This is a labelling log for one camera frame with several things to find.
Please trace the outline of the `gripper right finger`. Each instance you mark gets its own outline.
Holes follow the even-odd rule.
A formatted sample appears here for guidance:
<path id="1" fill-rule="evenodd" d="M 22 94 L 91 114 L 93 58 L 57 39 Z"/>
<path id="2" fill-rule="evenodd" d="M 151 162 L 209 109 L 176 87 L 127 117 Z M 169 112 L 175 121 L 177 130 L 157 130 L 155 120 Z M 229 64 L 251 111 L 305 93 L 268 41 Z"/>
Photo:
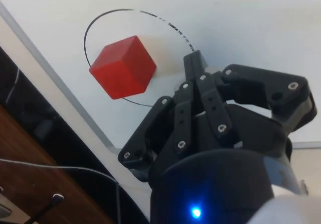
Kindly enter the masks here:
<path id="1" fill-rule="evenodd" d="M 317 109 L 301 76 L 232 64 L 208 73 L 200 51 L 192 54 L 198 111 L 197 139 L 213 147 L 284 147 L 289 134 L 311 122 Z"/>

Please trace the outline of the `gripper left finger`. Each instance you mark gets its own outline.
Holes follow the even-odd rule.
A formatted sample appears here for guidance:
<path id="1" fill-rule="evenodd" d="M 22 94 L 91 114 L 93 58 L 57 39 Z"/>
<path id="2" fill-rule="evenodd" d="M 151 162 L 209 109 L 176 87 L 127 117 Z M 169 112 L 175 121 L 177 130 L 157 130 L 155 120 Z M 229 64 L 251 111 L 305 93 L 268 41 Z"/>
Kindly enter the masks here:
<path id="1" fill-rule="evenodd" d="M 184 57 L 185 81 L 174 96 L 160 97 L 118 154 L 141 182 L 155 182 L 191 151 L 195 98 L 195 55 Z"/>

